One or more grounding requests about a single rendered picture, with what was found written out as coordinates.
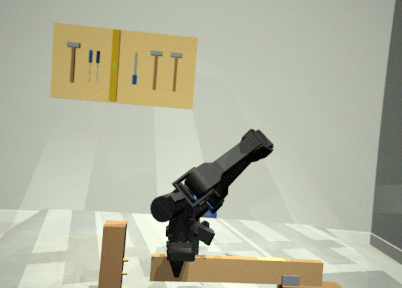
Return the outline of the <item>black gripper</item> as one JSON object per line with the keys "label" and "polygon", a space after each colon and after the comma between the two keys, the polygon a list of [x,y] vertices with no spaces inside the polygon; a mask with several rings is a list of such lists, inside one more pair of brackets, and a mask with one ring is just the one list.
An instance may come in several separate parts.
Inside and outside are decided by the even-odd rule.
{"label": "black gripper", "polygon": [[[193,214],[192,214],[193,215]],[[195,260],[194,246],[189,243],[188,233],[193,224],[192,215],[178,216],[166,227],[166,259],[169,260],[174,277],[179,277],[183,263]]]}

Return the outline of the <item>long wooden rail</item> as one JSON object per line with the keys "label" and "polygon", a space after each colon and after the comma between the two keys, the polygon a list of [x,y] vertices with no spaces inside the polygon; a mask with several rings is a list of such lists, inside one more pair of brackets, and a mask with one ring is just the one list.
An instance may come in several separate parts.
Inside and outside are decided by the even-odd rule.
{"label": "long wooden rail", "polygon": [[282,275],[299,275],[299,285],[322,286],[323,262],[307,259],[195,255],[174,277],[166,254],[152,253],[150,282],[229,282],[279,284]]}

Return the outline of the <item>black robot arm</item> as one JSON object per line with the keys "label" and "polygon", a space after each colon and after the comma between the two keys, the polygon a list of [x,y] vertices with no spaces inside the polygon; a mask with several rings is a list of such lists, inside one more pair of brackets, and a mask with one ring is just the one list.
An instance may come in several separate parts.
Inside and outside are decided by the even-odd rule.
{"label": "black robot arm", "polygon": [[[193,214],[188,239],[193,240],[194,237],[210,245],[215,233],[209,222],[204,220],[199,223],[198,220],[208,210],[214,214],[228,195],[229,185],[251,162],[268,156],[272,148],[273,143],[259,129],[249,129],[241,142],[220,158],[193,167],[172,183],[176,188],[173,192],[155,198],[151,204],[153,218],[164,223],[178,216]],[[182,184],[184,179],[185,184]]]}

